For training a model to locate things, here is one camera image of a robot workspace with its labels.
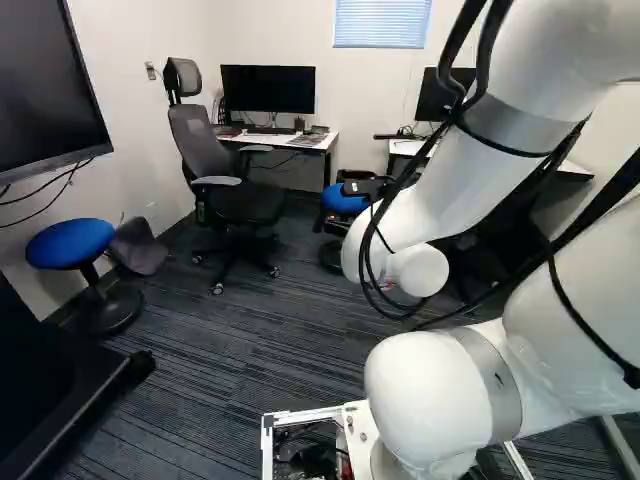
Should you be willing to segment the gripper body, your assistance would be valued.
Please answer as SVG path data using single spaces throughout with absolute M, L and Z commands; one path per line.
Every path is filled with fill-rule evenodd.
M 386 180 L 345 181 L 342 194 L 346 197 L 381 197 L 385 194 L 387 186 Z

